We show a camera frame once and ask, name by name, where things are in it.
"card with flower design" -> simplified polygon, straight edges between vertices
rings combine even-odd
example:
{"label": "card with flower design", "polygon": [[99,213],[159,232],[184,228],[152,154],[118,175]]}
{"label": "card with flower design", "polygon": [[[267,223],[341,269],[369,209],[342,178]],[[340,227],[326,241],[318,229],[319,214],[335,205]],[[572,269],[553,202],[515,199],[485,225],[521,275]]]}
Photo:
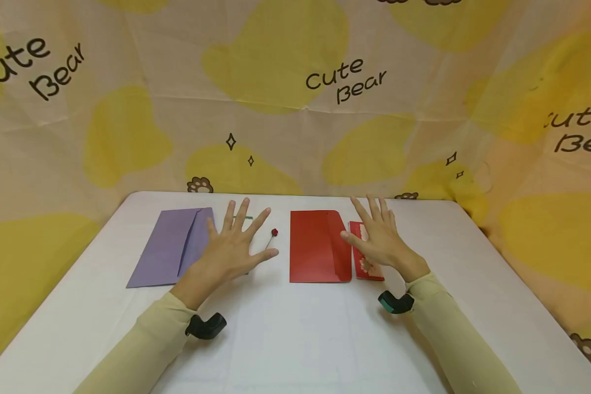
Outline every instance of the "card with flower design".
{"label": "card with flower design", "polygon": [[[365,225],[361,222],[350,222],[350,232],[360,237],[363,241],[368,240],[368,232]],[[359,252],[359,249],[353,248],[352,255],[355,259],[355,275],[358,279],[369,279],[370,281],[384,281],[381,267],[376,263],[371,263]]]}

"white table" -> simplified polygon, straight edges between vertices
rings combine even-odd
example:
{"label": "white table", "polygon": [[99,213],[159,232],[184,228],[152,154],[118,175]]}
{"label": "white table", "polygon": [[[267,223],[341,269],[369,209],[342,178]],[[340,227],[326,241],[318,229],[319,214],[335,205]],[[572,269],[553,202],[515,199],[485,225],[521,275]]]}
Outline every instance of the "white table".
{"label": "white table", "polygon": [[[71,393],[170,286],[125,289],[160,211],[212,207],[217,228],[243,195],[138,192],[114,213],[0,357],[0,394]],[[452,202],[390,200],[401,236],[422,254],[503,360],[524,393],[591,394],[591,366],[465,212]],[[154,393],[446,393],[407,318],[378,295],[404,283],[289,283],[290,211],[334,209],[358,220],[349,199],[251,196],[249,215],[272,212],[278,257],[222,287],[204,304],[228,326],[191,340]]]}

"right hand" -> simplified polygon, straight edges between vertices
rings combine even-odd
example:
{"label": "right hand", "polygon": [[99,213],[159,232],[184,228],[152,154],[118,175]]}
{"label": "right hand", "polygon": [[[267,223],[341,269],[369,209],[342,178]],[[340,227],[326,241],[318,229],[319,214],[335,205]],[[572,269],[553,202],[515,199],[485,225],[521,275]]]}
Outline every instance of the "right hand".
{"label": "right hand", "polygon": [[341,237],[359,249],[367,261],[396,269],[405,282],[413,282],[430,273],[425,259],[407,246],[398,235],[394,212],[387,209],[385,199],[379,198],[381,209],[371,195],[367,195],[367,199],[372,216],[368,215],[359,200],[350,198],[350,201],[365,225],[369,240],[363,241],[348,231],[342,231]]}

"hand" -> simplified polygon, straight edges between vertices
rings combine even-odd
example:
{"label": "hand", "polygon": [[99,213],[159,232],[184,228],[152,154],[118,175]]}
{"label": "hand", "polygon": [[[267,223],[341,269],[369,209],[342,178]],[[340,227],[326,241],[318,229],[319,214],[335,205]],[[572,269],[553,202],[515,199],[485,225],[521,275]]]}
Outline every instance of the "hand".
{"label": "hand", "polygon": [[341,237],[359,249],[367,261],[392,266],[405,282],[413,282],[430,273],[425,259],[407,246],[398,235],[394,212],[387,209],[385,199],[379,198],[379,209],[372,196],[367,195],[367,198],[372,216],[368,215],[359,200],[350,198],[350,201],[366,227],[369,240],[363,241],[348,231],[342,231]]}
{"label": "hand", "polygon": [[208,296],[222,283],[249,273],[255,266],[272,257],[278,256],[278,249],[263,250],[250,256],[250,243],[254,234],[265,223],[271,209],[267,208],[242,231],[247,215],[250,199],[243,199],[234,220],[236,203],[230,201],[225,213],[221,233],[208,219],[208,235],[210,240],[201,258],[191,265],[179,282],[171,289],[171,293],[180,299],[187,308],[197,310]]}

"left hand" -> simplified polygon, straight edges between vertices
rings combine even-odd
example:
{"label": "left hand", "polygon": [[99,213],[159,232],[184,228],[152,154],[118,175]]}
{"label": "left hand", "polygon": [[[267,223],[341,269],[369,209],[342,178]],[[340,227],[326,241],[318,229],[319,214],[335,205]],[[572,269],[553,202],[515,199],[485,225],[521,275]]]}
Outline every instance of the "left hand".
{"label": "left hand", "polygon": [[210,240],[201,258],[191,265],[179,282],[171,289],[171,293],[180,299],[187,308],[197,310],[208,296],[222,283],[249,273],[255,266],[272,257],[278,256],[278,249],[267,249],[250,256],[250,243],[255,233],[261,228],[271,209],[266,208],[242,231],[247,215],[250,199],[243,199],[234,220],[236,203],[230,201],[225,213],[221,233],[208,219],[208,235]]}

